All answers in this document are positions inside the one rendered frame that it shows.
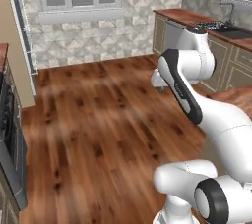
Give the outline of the dark sink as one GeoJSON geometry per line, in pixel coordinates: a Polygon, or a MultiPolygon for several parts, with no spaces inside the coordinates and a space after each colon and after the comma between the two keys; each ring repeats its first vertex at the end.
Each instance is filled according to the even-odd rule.
{"type": "Polygon", "coordinates": [[[217,33],[228,37],[230,39],[245,39],[245,38],[252,38],[252,32],[247,30],[242,30],[238,28],[228,28],[223,27],[217,30],[217,33]]]}

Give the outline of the dark tap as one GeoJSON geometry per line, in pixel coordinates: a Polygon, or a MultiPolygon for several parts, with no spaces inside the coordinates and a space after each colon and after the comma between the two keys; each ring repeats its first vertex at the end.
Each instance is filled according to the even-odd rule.
{"type": "Polygon", "coordinates": [[[220,3],[222,6],[228,6],[230,5],[231,6],[231,11],[230,11],[230,15],[229,15],[229,18],[227,20],[227,24],[229,25],[233,25],[233,12],[234,12],[234,8],[235,8],[235,5],[234,3],[231,3],[231,2],[225,2],[225,3],[220,3]]]}

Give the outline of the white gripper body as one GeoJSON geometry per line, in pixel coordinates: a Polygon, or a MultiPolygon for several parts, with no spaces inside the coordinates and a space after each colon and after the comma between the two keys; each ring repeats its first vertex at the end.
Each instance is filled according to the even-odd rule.
{"type": "Polygon", "coordinates": [[[151,84],[153,87],[167,87],[168,83],[162,78],[158,69],[154,69],[151,75],[151,84]]]}

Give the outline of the white fridge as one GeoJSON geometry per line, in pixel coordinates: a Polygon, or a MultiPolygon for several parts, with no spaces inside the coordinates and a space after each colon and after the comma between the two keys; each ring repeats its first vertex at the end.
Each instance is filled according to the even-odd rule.
{"type": "Polygon", "coordinates": [[[32,49],[32,34],[25,10],[25,3],[24,0],[10,0],[10,2],[27,65],[32,93],[36,94],[35,76],[37,75],[37,67],[33,64],[32,57],[35,55],[35,53],[32,49]]]}

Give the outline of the grey dishwasher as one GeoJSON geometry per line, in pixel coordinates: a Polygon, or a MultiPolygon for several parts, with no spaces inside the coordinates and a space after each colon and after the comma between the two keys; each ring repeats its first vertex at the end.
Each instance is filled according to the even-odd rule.
{"type": "Polygon", "coordinates": [[[167,50],[168,48],[176,49],[180,34],[183,30],[184,25],[167,20],[165,23],[163,50],[167,50]]]}

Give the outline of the beige cupboard run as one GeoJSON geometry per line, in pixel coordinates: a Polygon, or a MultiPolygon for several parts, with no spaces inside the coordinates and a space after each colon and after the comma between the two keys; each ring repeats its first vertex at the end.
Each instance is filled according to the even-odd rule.
{"type": "MultiPolygon", "coordinates": [[[[216,19],[185,9],[155,10],[153,52],[160,55],[163,50],[165,23],[167,20],[184,25],[213,22],[216,19]]],[[[205,91],[218,92],[234,87],[252,85],[252,38],[230,39],[209,31],[210,48],[216,57],[217,66],[212,77],[198,86],[205,91]]]]}

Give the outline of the black dish rack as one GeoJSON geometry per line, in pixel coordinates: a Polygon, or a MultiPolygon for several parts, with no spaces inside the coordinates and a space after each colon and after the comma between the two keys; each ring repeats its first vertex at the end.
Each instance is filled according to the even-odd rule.
{"type": "Polygon", "coordinates": [[[206,28],[208,30],[215,30],[215,31],[225,31],[228,29],[228,26],[224,22],[220,21],[213,21],[213,22],[199,22],[197,23],[198,27],[206,28]]]}

